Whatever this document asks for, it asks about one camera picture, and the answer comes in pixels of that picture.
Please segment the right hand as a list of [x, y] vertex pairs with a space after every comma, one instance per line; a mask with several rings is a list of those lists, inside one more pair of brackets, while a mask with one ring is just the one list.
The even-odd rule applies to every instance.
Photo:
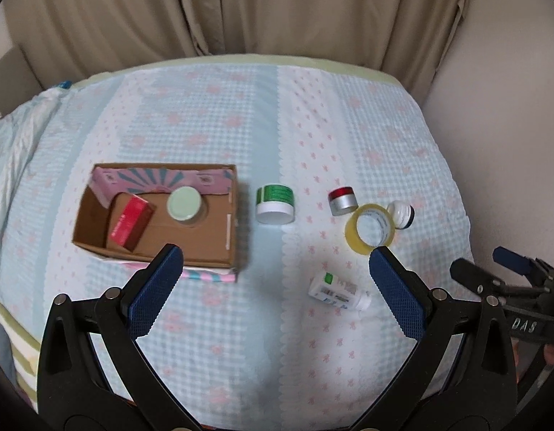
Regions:
[[526, 343], [523, 340], [512, 339], [513, 353], [516, 363], [517, 381], [529, 371], [534, 369], [536, 356], [541, 353], [543, 360], [540, 362], [540, 371], [554, 366], [554, 346], [538, 346], [534, 343]]

